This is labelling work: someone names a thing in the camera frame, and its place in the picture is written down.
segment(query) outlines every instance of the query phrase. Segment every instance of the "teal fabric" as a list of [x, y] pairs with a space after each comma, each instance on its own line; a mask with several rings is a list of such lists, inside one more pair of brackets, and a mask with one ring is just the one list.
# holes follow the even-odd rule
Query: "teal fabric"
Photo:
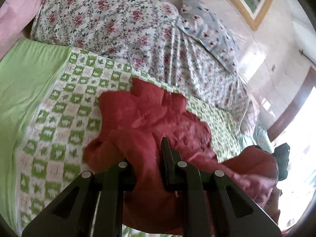
[[238, 142], [241, 150], [251, 145], [259, 145], [263, 150], [270, 154], [272, 154], [274, 150], [273, 145], [269, 140], [268, 132], [260, 122], [257, 123], [253, 136], [240, 135], [238, 137]]
[[65, 67], [70, 47], [20, 39], [0, 62], [0, 214], [16, 230], [15, 148], [35, 109]]

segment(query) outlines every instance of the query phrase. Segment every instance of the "light blue fabric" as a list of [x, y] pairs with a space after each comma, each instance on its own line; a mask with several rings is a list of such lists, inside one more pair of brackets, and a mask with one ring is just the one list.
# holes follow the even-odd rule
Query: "light blue fabric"
[[200, 41], [229, 72], [236, 72], [239, 59], [237, 43], [232, 33], [203, 2], [182, 0], [177, 26]]
[[259, 145], [263, 150], [272, 154], [274, 152], [273, 145], [269, 140], [266, 129], [260, 122], [257, 123], [253, 136], [241, 135], [238, 137], [241, 150], [251, 145]]

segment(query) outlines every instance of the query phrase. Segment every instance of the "red cloth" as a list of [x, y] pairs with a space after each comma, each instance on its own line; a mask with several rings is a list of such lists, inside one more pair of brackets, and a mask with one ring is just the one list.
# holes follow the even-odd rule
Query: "red cloth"
[[183, 160], [206, 172], [221, 169], [259, 205], [267, 202], [278, 176], [274, 157], [252, 147], [219, 164], [208, 125], [186, 110], [182, 95], [134, 78], [130, 92], [104, 92], [99, 102], [102, 130], [83, 159], [95, 172], [124, 157], [132, 164], [137, 184], [124, 196], [125, 225], [147, 233], [182, 227], [180, 198], [164, 189], [159, 170], [164, 136]]

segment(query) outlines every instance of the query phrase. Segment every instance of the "wooden door frame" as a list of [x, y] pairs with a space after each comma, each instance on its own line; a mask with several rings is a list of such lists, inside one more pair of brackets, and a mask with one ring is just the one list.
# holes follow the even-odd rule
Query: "wooden door frame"
[[304, 105], [306, 99], [310, 95], [313, 87], [316, 87], [316, 71], [310, 67], [307, 76], [295, 95], [294, 99], [277, 121], [268, 129], [268, 137], [270, 141], [274, 141], [292, 122], [297, 113]]

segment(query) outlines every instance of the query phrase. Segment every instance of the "floral blanket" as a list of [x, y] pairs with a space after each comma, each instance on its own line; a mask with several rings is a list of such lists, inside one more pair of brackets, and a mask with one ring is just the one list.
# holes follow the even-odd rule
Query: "floral blanket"
[[[109, 90], [129, 90], [132, 77], [170, 92], [180, 92], [178, 88], [128, 64], [73, 48], [64, 72], [37, 108], [16, 151], [19, 235], [69, 183], [81, 172], [89, 170], [82, 155], [87, 144], [101, 130], [98, 96]], [[230, 113], [190, 95], [186, 97], [187, 110], [209, 125], [212, 147], [218, 160], [221, 162], [237, 156], [240, 148]], [[154, 236], [125, 226], [123, 232], [125, 237]]]
[[129, 63], [229, 111], [239, 130], [249, 105], [248, 89], [176, 26], [178, 17], [166, 0], [44, 0], [31, 38]]

